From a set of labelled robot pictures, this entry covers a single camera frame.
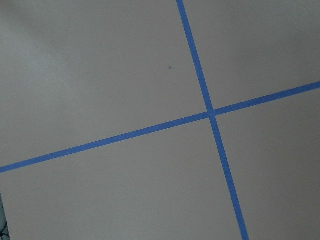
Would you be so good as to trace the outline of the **brown paper table mat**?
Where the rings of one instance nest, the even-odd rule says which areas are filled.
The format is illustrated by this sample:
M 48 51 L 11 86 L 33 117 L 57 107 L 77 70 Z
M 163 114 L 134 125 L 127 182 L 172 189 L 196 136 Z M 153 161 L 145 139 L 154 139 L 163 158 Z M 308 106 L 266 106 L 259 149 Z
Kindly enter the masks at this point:
M 11 240 L 320 237 L 317 0 L 3 0 Z

